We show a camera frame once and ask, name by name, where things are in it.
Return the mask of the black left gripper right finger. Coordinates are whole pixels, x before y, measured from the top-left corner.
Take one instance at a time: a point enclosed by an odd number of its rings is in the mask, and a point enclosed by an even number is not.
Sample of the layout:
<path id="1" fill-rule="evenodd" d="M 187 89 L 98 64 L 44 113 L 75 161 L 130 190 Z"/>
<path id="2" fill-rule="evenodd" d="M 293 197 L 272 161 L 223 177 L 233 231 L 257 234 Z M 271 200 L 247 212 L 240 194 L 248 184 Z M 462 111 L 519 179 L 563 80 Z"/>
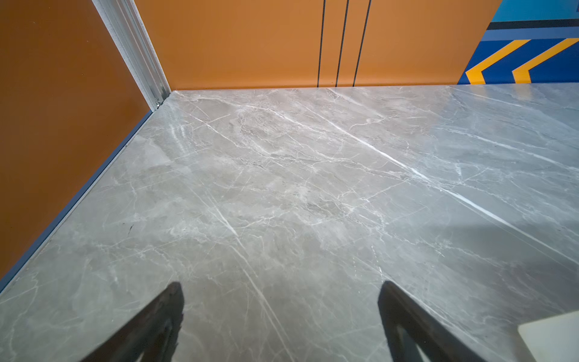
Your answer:
<path id="1" fill-rule="evenodd" d="M 378 310 L 393 361 L 482 361 L 392 281 L 385 281 Z"/>

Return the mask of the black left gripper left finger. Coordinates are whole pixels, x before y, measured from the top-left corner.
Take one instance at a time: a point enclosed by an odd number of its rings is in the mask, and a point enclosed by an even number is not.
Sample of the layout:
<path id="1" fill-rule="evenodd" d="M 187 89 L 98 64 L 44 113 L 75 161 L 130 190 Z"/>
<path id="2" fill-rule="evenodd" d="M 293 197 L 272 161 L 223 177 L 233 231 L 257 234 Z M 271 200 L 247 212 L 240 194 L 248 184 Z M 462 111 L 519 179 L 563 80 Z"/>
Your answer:
<path id="1" fill-rule="evenodd" d="M 182 285 L 170 283 L 84 361 L 171 361 L 183 322 Z"/>

